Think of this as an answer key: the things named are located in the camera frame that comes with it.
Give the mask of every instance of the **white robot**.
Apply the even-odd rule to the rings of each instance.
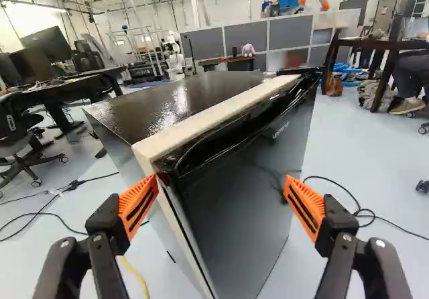
[[[178,45],[178,34],[177,32],[170,31],[167,37],[167,41],[162,44],[164,54],[166,56],[166,62],[168,65],[168,76],[170,80],[183,79],[185,77],[183,73],[183,67],[185,67],[185,58],[180,53],[180,46]]]

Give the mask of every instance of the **gray partition panel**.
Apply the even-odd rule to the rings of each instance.
[[[270,52],[267,57],[267,71],[294,68],[307,63],[308,48]]]
[[[338,49],[338,54],[336,56],[336,63],[347,63],[349,59],[350,47],[348,46],[340,46]]]
[[[311,66],[322,66],[324,64],[326,53],[328,53],[329,46],[317,46],[311,48],[310,59],[308,61]]]
[[[309,45],[312,23],[312,15],[271,20],[269,22],[269,49]]]
[[[262,72],[266,71],[267,68],[267,55],[265,53],[260,53],[257,55],[254,62],[253,68],[255,70],[259,69]]]
[[[180,37],[182,38],[183,50],[187,58],[191,57],[189,39],[192,43],[195,60],[223,56],[223,37],[220,27],[184,32],[180,34]]]
[[[332,37],[332,29],[316,29],[313,31],[311,44],[330,43]]]
[[[267,22],[244,23],[225,26],[225,45],[227,55],[233,54],[233,46],[241,54],[241,48],[250,43],[256,52],[267,50]]]

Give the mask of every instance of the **fridge top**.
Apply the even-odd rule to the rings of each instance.
[[[262,72],[205,72],[85,108],[129,145],[263,82]]]

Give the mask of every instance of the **desk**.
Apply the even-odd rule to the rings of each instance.
[[[210,59],[205,61],[200,61],[198,63],[199,66],[202,66],[204,68],[204,71],[214,71],[215,66],[226,62],[227,64],[232,64],[234,62],[242,62],[242,61],[248,61],[250,66],[250,71],[253,71],[253,62],[255,61],[256,56],[236,56],[235,58],[217,58],[217,59]]]
[[[71,79],[71,78],[82,78],[85,76],[100,75],[103,79],[112,86],[112,89],[115,91],[117,96],[123,95],[122,89],[119,86],[118,79],[121,79],[121,72],[125,71],[127,66],[114,66],[112,68],[104,68],[97,70],[90,70],[81,72],[79,74],[74,74],[72,76],[62,76],[61,79]]]
[[[108,89],[100,81],[101,75],[83,76],[77,79],[65,80],[62,84],[44,86],[33,91],[23,91],[16,102],[16,107],[22,111],[36,105],[45,105],[46,110],[56,122],[62,134],[72,131],[79,125],[72,125],[62,111],[61,105],[66,102],[89,98],[92,103],[101,100],[100,90]]]
[[[361,38],[343,38],[338,39],[334,37],[332,39],[332,49],[328,52],[326,57],[326,70],[332,71],[334,66],[336,55],[340,46],[350,46],[354,48],[365,48],[374,50],[389,50],[387,56],[386,65],[384,66],[383,74],[381,75],[380,83],[375,93],[374,101],[371,106],[371,112],[374,113],[378,110],[381,102],[381,98],[387,88],[391,73],[395,67],[397,55],[400,50],[417,50],[429,48],[429,43],[424,40],[410,40],[410,41],[381,41],[381,40],[362,40]],[[373,78],[375,72],[375,66],[379,62],[379,57],[374,58],[371,67],[369,68],[369,78]],[[322,77],[322,94],[325,94],[325,84],[328,80],[328,72],[325,70]]]

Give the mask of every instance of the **office chair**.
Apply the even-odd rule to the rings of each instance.
[[[39,187],[42,181],[30,169],[31,166],[52,160],[68,161],[64,154],[45,157],[40,150],[32,150],[22,157],[17,155],[27,144],[32,144],[34,139],[37,140],[30,128],[43,120],[41,115],[23,115],[14,108],[16,99],[21,94],[21,91],[15,91],[0,97],[0,158],[13,157],[9,160],[10,169],[0,172],[0,177],[3,178],[0,188],[10,183],[21,171],[25,171],[32,178],[33,187]]]

